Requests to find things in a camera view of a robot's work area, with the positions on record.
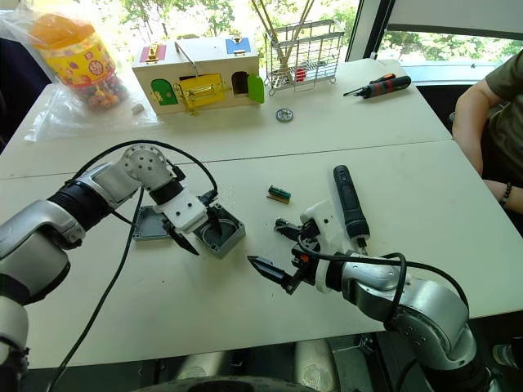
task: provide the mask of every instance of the bracelet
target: bracelet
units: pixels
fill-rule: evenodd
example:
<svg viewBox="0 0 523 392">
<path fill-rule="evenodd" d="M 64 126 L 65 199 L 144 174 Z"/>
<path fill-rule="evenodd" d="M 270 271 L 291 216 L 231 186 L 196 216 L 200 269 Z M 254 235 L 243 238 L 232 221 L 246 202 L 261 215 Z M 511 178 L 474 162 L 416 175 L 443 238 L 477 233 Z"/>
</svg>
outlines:
<svg viewBox="0 0 523 392">
<path fill-rule="evenodd" d="M 510 191 L 511 190 L 512 190 L 512 184 L 510 182 L 508 182 L 507 183 L 507 189 L 505 189 L 505 194 L 503 195 L 501 200 L 499 200 L 499 205 L 501 207 L 504 207 L 505 204 L 507 203 L 507 200 L 508 200 L 508 197 L 510 196 Z"/>
</svg>

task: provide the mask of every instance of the white table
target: white table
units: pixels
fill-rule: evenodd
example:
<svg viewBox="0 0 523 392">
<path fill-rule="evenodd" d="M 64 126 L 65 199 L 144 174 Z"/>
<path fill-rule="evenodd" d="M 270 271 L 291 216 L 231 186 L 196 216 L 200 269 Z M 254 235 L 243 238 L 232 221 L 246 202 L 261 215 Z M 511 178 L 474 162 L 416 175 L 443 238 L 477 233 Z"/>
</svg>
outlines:
<svg viewBox="0 0 523 392">
<path fill-rule="evenodd" d="M 463 285 L 472 317 L 522 308 L 523 241 L 451 140 L 209 163 L 220 203 L 245 223 L 246 238 L 223 260 L 210 257 L 194 236 L 190 241 L 200 257 L 172 241 L 133 243 L 119 281 L 71 364 L 381 329 L 339 293 L 322 295 L 303 283 L 294 295 L 285 294 L 246 259 L 258 254 L 292 270 L 293 243 L 273 231 L 275 219 L 298 222 L 304 209 L 322 199 L 337 203 L 332 170 L 338 164 L 346 164 L 354 178 L 372 233 L 371 255 L 403 252 L 409 260 L 447 271 Z M 195 193 L 209 187 L 194 164 L 183 169 Z M 68 177 L 0 180 L 0 221 L 38 196 L 48 197 Z M 269 184 L 292 192 L 291 203 L 266 198 Z M 130 216 L 135 202 L 121 212 Z M 113 217 L 93 228 L 84 245 L 69 253 L 67 279 L 45 301 L 27 307 L 33 368 L 57 366 L 78 338 L 116 269 L 127 230 Z"/>
<path fill-rule="evenodd" d="M 75 172 L 102 150 L 138 138 L 173 144 L 204 162 L 450 139 L 415 86 L 372 100 L 342 96 L 388 73 L 405 74 L 394 60 L 343 63 L 336 84 L 277 91 L 263 105 L 201 110 L 196 118 L 171 114 L 163 117 L 166 125 L 155 129 L 114 132 L 102 127 L 90 136 L 25 142 L 49 94 L 46 89 L 0 155 L 0 179 Z M 293 110 L 291 123 L 276 121 L 280 108 Z"/>
</svg>

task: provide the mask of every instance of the black cable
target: black cable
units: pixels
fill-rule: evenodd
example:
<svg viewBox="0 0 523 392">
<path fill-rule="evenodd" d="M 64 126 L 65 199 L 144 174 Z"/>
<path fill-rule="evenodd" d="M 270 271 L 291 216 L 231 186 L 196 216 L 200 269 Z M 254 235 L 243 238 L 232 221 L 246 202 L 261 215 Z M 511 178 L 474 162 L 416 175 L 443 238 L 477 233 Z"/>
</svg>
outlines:
<svg viewBox="0 0 523 392">
<path fill-rule="evenodd" d="M 324 254 L 319 253 L 319 252 L 312 251 L 311 249 L 306 247 L 305 243 L 303 243 L 303 238 L 302 238 L 301 234 L 299 234 L 297 236 L 297 243 L 300 246 L 300 248 L 305 253 L 307 253 L 309 256 L 317 257 L 317 258 L 326 260 L 324 258 L 324 256 L 327 256 L 327 255 L 324 255 Z M 396 285 L 396 291 L 394 292 L 394 297 L 392 299 L 391 310 L 389 311 L 389 314 L 385 318 L 385 321 L 383 321 L 383 325 L 385 326 L 385 329 L 389 330 L 389 329 L 391 329 L 390 328 L 391 321 L 394 318 L 394 316 L 396 315 L 396 311 L 398 310 L 398 306 L 400 305 L 401 294 L 403 294 L 403 290 L 405 288 L 405 280 L 407 279 L 407 260 L 405 259 L 405 256 L 403 256 L 403 254 L 401 254 L 399 252 L 390 253 L 390 254 L 382 256 L 382 257 L 385 258 L 385 259 L 391 259 L 393 257 L 398 257 L 400 259 L 400 261 L 399 261 L 399 263 L 400 263 L 400 277 L 398 278 L 398 284 Z M 357 263 L 367 263 L 367 260 L 374 261 L 374 259 L 360 258 L 360 257 L 352 257 L 351 261 L 357 262 Z M 382 264 L 383 265 L 383 264 L 386 264 L 386 263 L 369 262 L 368 264 Z"/>
<path fill-rule="evenodd" d="M 126 218 L 125 216 L 117 213 L 116 211 L 112 211 L 111 214 L 113 214 L 114 216 L 116 216 L 118 219 L 120 219 L 122 222 L 125 222 L 127 223 L 128 225 L 131 225 L 132 226 L 132 222 Z"/>
<path fill-rule="evenodd" d="M 409 372 L 412 370 L 416 363 L 418 363 L 418 360 L 413 359 L 405 365 L 405 367 L 400 373 L 400 376 L 398 377 L 398 381 L 396 382 L 396 388 L 394 389 L 395 392 L 401 392 L 401 389 L 403 388 L 403 384 L 405 383 L 405 380 L 409 375 Z"/>
<path fill-rule="evenodd" d="M 134 210 L 134 214 L 132 216 L 132 226 L 129 230 L 129 234 L 127 236 L 127 241 L 125 242 L 125 248 L 123 249 L 122 259 L 120 260 L 120 264 L 118 265 L 118 268 L 116 269 L 116 272 L 114 273 L 113 278 L 111 279 L 109 285 L 105 289 L 104 293 L 102 294 L 100 300 L 98 301 L 98 305 L 96 305 L 95 310 L 92 312 L 91 318 L 87 322 L 87 325 L 83 329 L 82 333 L 80 334 L 80 337 L 76 340 L 71 350 L 69 350 L 69 353 L 65 356 L 64 360 L 58 367 L 58 370 L 56 371 L 55 376 L 51 380 L 51 382 L 47 385 L 47 392 L 52 392 L 52 390 L 55 388 L 56 383 L 58 380 L 62 377 L 62 375 L 65 372 L 65 369 L 67 367 L 67 364 L 73 358 L 74 353 L 76 353 L 76 350 L 78 350 L 78 347 L 82 344 L 83 340 L 86 338 L 87 334 L 89 333 L 89 330 L 92 327 L 92 324 L 96 320 L 96 316 L 100 313 L 101 307 L 103 306 L 105 299 L 107 299 L 107 296 L 109 295 L 111 289 L 113 288 L 114 284 L 116 283 L 116 280 L 118 279 L 120 273 L 122 272 L 123 266 L 125 265 L 125 261 L 127 259 L 127 254 L 129 253 L 129 247 L 131 246 L 131 239 L 132 239 L 132 233 L 134 231 L 133 227 L 134 224 L 136 224 L 136 220 L 138 218 L 138 212 L 140 211 L 140 205 L 141 201 L 144 197 L 144 189 L 140 188 L 140 195 L 138 197 L 138 203 L 136 204 L 136 208 Z"/>
<path fill-rule="evenodd" d="M 327 260 L 327 261 L 337 261 L 337 262 L 353 262 L 353 263 L 368 263 L 368 264 L 375 264 L 375 265 L 401 265 L 400 261 L 394 261 L 394 260 L 379 260 L 379 259 L 371 259 L 368 257 L 352 257 L 347 255 L 326 255 L 324 253 L 319 253 L 312 251 L 311 249 L 308 249 L 305 247 L 302 241 L 298 240 L 298 245 L 300 248 L 309 256 L 317 257 L 319 259 Z M 405 263 L 408 267 L 412 268 L 418 268 L 420 270 L 427 270 L 431 271 L 434 274 L 438 274 L 441 277 L 445 278 L 447 281 L 449 281 L 450 284 L 454 286 L 456 289 L 456 292 L 458 292 L 459 297 L 461 298 L 461 301 L 465 304 L 465 306 L 468 309 L 468 300 L 467 296 L 465 295 L 465 291 L 461 288 L 459 283 L 454 279 L 452 276 L 444 272 L 442 269 L 433 267 L 432 265 L 423 264 L 423 263 L 417 263 L 415 261 L 407 261 Z"/>
<path fill-rule="evenodd" d="M 398 306 L 400 306 L 400 300 L 401 300 L 401 294 L 403 294 L 403 289 L 405 288 L 405 280 L 407 279 L 407 260 L 405 259 L 405 256 L 399 252 L 390 253 L 388 255 L 382 256 L 385 259 L 391 259 L 394 257 L 398 257 L 400 259 L 400 277 L 398 278 L 398 284 L 396 285 L 396 291 L 394 292 L 394 298 L 392 299 L 391 304 L 391 311 L 389 312 L 389 315 L 383 322 L 383 325 L 385 326 L 385 329 L 390 330 L 391 321 L 396 315 L 396 311 L 398 310 Z"/>
<path fill-rule="evenodd" d="M 123 143 L 119 143 L 117 145 L 114 145 L 113 147 L 110 147 L 109 149 L 102 151 L 97 156 L 95 156 L 93 159 L 91 159 L 89 162 L 87 162 L 85 165 L 83 165 L 80 170 L 77 171 L 77 173 L 73 176 L 71 180 L 74 180 L 78 177 L 80 177 L 89 167 L 91 167 L 94 163 L 98 162 L 100 159 L 102 159 L 104 156 L 113 153 L 117 149 L 121 149 L 122 147 L 127 147 L 129 145 L 136 145 L 140 143 L 146 143 L 148 145 L 158 145 L 160 147 L 164 147 L 165 149 L 170 149 L 172 151 L 176 151 L 177 153 L 183 155 L 184 157 L 187 157 L 194 163 L 196 163 L 200 169 L 203 170 L 203 172 L 207 175 L 208 179 L 211 181 L 212 188 L 214 189 L 215 196 L 218 195 L 218 185 L 216 181 L 214 180 L 214 177 L 212 176 L 211 172 L 201 163 L 197 158 L 193 157 L 191 154 L 185 152 L 183 149 L 178 149 L 177 147 L 174 147 L 173 145 L 169 145 L 167 143 L 163 143 L 161 141 L 156 140 L 147 140 L 147 139 L 138 139 L 138 140 L 130 140 L 125 141 Z"/>
</svg>

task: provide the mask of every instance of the person's arm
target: person's arm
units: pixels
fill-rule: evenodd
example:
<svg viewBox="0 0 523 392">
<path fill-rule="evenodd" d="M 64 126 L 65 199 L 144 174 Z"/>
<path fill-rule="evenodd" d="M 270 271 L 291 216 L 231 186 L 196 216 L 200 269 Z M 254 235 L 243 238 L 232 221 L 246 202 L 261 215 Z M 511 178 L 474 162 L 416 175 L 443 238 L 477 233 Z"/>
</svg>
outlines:
<svg viewBox="0 0 523 392">
<path fill-rule="evenodd" d="M 502 102 L 503 99 L 494 94 L 483 79 L 465 91 L 456 104 L 453 137 L 480 176 L 483 173 L 481 136 L 485 121 L 489 109 Z"/>
<path fill-rule="evenodd" d="M 490 192 L 496 197 L 496 200 L 501 200 L 507 189 L 507 184 L 503 182 L 484 180 L 486 185 L 489 187 Z M 508 196 L 505 208 L 518 214 L 523 214 L 523 189 L 516 186 L 512 187 L 512 191 Z"/>
</svg>

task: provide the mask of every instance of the orange lid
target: orange lid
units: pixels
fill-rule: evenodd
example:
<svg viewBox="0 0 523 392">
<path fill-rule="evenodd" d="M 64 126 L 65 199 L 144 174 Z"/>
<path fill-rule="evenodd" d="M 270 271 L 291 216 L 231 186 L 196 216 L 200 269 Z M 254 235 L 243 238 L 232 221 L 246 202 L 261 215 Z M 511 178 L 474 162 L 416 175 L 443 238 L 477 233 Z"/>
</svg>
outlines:
<svg viewBox="0 0 523 392">
<path fill-rule="evenodd" d="M 86 21 L 45 14 L 34 21 L 29 34 L 38 49 L 59 49 L 79 43 L 94 32 Z"/>
</svg>

